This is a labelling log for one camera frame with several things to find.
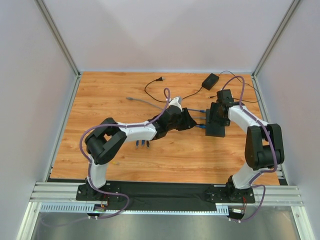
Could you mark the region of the black network switch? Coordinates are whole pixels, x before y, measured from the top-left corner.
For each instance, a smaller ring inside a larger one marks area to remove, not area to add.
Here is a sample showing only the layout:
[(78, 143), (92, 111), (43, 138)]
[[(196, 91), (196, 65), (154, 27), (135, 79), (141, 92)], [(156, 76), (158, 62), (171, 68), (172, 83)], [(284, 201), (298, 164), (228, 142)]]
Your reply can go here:
[(208, 137), (219, 137), (224, 138), (226, 131), (224, 126), (220, 126), (218, 123), (209, 121), (210, 110), (206, 109), (205, 113), (205, 135)]

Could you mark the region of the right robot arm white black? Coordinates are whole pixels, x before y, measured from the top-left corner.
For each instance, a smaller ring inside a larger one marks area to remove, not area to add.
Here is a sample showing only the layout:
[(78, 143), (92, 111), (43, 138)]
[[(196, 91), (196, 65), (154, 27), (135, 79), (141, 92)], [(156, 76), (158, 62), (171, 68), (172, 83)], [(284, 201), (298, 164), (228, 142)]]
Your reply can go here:
[(264, 173), (273, 173), (285, 159), (282, 129), (279, 124), (261, 120), (239, 102), (213, 102), (206, 111), (207, 136), (224, 138), (233, 122), (246, 133), (244, 158), (240, 170), (231, 175), (222, 195), (231, 201), (250, 194), (252, 183)]

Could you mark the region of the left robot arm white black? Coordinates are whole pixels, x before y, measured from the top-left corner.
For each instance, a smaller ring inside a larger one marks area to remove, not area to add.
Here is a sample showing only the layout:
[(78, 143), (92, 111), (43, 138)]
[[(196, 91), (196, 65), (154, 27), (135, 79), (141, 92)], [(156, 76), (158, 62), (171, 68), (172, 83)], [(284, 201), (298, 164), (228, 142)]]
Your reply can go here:
[(79, 140), (80, 152), (89, 167), (85, 184), (78, 187), (76, 200), (99, 201), (105, 195), (112, 195), (107, 188), (107, 167), (123, 144), (159, 140), (169, 131), (190, 130), (196, 125), (187, 108), (171, 105), (144, 122), (121, 123), (109, 117), (89, 128)]

